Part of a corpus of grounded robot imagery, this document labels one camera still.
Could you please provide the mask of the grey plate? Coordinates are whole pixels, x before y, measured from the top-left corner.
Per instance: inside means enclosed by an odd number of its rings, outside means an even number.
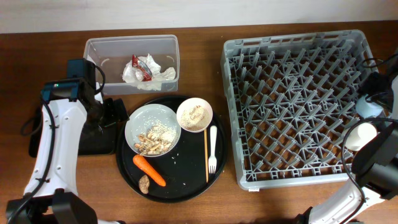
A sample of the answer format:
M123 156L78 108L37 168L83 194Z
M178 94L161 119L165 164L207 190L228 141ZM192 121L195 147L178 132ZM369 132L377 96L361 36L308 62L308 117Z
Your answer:
M180 139L180 135L182 133L182 129L177 122L176 112L174 112L168 106L160 104L149 104L135 110L130 115L129 121L126 123L125 126L124 136L126 142L128 146L135 153L139 154L139 152L133 148L134 143L138 142L137 136L141 133L146 133L147 130L156 123L163 123L177 130L177 142L172 147L172 149L177 145L178 140Z

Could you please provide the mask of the red snack wrapper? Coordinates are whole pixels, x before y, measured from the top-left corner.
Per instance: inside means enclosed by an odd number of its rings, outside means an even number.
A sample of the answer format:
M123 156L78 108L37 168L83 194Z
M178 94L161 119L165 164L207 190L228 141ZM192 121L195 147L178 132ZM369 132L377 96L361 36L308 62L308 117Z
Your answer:
M150 68L137 56L132 55L132 67L138 69L142 73L142 82L148 82L152 80L152 72Z

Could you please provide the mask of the orange carrot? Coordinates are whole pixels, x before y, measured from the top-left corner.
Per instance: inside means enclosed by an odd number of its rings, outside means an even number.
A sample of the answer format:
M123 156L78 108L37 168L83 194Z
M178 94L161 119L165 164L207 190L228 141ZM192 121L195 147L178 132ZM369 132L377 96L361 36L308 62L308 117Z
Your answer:
M166 181L163 177L148 163L144 156L139 154L132 158L133 163L150 178L152 178L159 186L165 187Z

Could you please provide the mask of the white napkin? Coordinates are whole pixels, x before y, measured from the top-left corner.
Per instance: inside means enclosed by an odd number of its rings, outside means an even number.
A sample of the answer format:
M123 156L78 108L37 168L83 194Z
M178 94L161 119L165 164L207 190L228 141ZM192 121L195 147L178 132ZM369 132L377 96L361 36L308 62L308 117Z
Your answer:
M123 81L133 84L139 90L160 91L162 87L161 82L171 81L176 77L176 71L173 67L169 67L164 72L161 72L161 66L155 62L150 54L147 54L146 57L140 56L138 58L150 68L152 72L152 80L142 82L142 73L138 69L132 67L132 60L126 64L121 77Z

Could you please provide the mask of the brown ginger piece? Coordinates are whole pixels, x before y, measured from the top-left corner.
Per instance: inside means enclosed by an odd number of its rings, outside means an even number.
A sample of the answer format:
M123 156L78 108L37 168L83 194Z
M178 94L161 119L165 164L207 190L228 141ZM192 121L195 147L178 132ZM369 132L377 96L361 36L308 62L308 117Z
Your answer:
M143 194L148 194L149 193L149 186L150 186L150 180L147 175L143 175L139 179L139 189Z

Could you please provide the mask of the pink bowl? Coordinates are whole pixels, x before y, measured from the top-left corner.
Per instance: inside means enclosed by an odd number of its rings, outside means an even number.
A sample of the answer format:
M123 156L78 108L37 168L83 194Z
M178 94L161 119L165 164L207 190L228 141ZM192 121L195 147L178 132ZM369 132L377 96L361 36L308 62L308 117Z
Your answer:
M211 123L212 117L212 107L201 98L184 100L177 109L178 124L191 133L204 131Z

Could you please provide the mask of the wooden chopstick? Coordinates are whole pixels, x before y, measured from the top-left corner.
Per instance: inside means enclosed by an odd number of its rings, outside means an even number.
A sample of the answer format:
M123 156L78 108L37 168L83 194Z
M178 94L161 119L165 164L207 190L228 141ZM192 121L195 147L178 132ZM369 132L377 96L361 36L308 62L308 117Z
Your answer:
M207 129L204 129L204 152L205 152L205 179L206 183L208 183L208 138L207 138Z

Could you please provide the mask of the white plastic fork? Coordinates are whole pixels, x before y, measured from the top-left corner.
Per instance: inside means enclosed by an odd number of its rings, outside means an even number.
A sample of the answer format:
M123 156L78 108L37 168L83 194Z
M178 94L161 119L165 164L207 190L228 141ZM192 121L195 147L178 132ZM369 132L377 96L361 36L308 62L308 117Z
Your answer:
M210 127L210 157L208 158L208 168L210 174L214 174L216 172L217 158L215 156L215 151L217 132L216 126Z

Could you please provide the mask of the white cup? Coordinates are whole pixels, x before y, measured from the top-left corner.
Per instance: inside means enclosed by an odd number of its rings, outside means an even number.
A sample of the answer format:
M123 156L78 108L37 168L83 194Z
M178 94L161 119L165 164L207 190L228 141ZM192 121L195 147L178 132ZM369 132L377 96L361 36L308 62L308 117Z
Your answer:
M350 132L345 147L351 151L359 151L377 136L377 129L371 123L363 123Z

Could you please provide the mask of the light blue cup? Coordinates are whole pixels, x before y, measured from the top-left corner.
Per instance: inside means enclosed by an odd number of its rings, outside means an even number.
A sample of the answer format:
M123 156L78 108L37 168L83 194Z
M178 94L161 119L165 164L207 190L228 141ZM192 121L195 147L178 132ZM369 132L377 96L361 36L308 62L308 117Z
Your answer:
M368 103L366 101L367 96L368 95L363 95L356 102L355 110L357 114L362 118L378 117L382 113L383 107L373 102Z

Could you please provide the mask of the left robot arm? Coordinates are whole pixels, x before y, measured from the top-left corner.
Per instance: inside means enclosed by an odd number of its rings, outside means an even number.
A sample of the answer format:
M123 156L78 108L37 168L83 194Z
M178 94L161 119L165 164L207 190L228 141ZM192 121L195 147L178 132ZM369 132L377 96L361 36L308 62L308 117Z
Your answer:
M101 223L78 197L80 147L114 145L118 125L128 121L121 99L103 100L99 66L81 58L67 62L67 77L40 92L42 132L34 171L20 199L7 203L8 223Z

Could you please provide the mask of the black rectangular tray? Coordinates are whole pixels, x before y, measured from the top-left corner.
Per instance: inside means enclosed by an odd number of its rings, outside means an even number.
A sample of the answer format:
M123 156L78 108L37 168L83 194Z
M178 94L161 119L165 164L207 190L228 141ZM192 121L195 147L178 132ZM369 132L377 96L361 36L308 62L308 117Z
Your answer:
M96 135L90 138L83 137L83 131L81 133L78 155L103 155L113 154L116 150L119 128L125 122L118 123L116 127L107 129L103 135Z

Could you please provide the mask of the peanut shells and rice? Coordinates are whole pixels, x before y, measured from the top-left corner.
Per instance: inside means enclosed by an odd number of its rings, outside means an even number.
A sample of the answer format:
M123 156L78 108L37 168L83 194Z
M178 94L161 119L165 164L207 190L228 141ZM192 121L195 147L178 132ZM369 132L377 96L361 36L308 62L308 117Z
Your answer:
M177 142L177 130L163 123L156 123L146 133L137 136L133 148L142 156L160 156L169 152Z

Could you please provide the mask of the clear plastic bin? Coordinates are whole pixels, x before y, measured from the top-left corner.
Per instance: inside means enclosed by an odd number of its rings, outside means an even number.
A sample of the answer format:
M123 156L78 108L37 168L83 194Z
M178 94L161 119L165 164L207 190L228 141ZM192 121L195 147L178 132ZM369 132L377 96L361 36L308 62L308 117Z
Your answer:
M83 57L104 71L104 95L162 93L178 90L180 55L175 35L139 35L89 39ZM143 61L152 73L149 81L132 66Z

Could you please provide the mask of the round black tray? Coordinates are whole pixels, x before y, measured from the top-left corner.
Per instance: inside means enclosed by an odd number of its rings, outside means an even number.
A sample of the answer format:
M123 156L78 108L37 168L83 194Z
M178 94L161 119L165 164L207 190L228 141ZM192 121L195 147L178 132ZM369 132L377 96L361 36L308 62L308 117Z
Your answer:
M164 156L148 158L149 164L165 179L161 187L150 180L149 193L139 189L139 179L144 175L134 163L136 153L128 146L124 128L118 137L116 162L127 184L139 195L162 203L177 203L190 200L205 192L217 180L226 164L228 143L224 127L217 114L213 115L211 125L217 127L215 156L216 172L205 180L205 142L203 133L189 133L183 130L177 147Z

